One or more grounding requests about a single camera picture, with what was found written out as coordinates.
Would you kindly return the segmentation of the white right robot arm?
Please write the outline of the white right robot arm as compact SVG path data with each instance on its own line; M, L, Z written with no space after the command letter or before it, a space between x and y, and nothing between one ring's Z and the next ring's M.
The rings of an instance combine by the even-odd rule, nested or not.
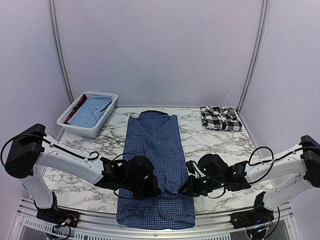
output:
M220 188L237 192L266 180L285 177L273 190L256 196L247 219L258 224L282 203L308 189L319 188L320 144L304 135L300 143L256 163L245 160L229 166L219 155L209 153L198 162L188 161L186 166L190 175L178 192L190 197L207 196Z

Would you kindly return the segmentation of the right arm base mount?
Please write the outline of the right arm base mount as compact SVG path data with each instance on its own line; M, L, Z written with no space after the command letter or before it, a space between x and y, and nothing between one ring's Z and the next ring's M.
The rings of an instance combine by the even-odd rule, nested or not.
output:
M234 229L248 228L269 223L274 220L274 212L253 212L251 210L235 212L230 215L230 223Z

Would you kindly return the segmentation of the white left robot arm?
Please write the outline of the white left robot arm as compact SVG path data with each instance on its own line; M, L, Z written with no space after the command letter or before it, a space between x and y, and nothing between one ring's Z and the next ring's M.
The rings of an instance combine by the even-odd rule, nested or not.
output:
M71 174L102 189L128 190L134 200L161 195L155 168L145 156L133 154L130 160L120 156L110 160L97 151L85 156L60 144L45 130L44 125L37 123L10 138L4 144L10 147L7 156L2 155L0 161L7 174L22 182L40 215L45 215L51 222L60 222L64 215L58 208L56 195L39 174L38 166Z

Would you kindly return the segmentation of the blue checked shirt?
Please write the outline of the blue checked shirt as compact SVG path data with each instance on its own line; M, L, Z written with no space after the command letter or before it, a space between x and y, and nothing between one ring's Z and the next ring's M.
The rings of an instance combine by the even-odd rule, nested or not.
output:
M141 112L138 117L130 116L123 152L126 161L139 155L152 162L161 195L136 200L132 192L119 189L117 223L146 230L194 227L194 200L178 193L189 176L178 117L155 110Z

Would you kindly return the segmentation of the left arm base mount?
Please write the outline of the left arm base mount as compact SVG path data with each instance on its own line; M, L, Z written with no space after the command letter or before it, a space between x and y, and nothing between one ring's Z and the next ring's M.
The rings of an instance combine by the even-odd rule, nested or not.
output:
M73 211L64 208L53 208L42 209L40 208L37 211L36 217L40 220L59 224L64 222L67 219L71 219L71 222L68 224L71 228L76 228L78 226L80 213L78 211Z

